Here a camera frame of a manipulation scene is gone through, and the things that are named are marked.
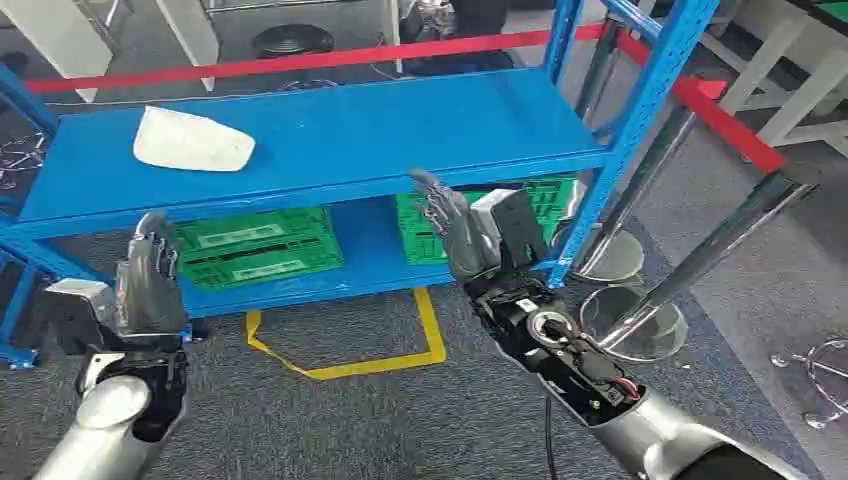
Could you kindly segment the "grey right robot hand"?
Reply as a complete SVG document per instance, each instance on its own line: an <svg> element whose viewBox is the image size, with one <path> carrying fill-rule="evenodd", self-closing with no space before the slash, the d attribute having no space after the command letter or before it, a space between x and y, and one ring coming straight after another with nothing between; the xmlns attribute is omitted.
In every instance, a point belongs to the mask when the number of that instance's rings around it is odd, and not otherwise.
<svg viewBox="0 0 848 480"><path fill-rule="evenodd" d="M491 270L494 264L486 258L487 247L465 196L429 171L413 168L408 175L424 198L425 203L419 209L441 238L452 276L465 284Z"/></svg>

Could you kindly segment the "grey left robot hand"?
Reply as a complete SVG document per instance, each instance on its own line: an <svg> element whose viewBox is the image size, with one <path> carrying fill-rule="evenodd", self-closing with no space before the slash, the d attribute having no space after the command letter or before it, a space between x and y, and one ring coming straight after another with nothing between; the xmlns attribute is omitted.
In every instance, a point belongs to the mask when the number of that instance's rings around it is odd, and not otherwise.
<svg viewBox="0 0 848 480"><path fill-rule="evenodd" d="M187 324L177 284L179 252L162 211L145 213L116 266L114 323L121 336L176 335Z"/></svg>

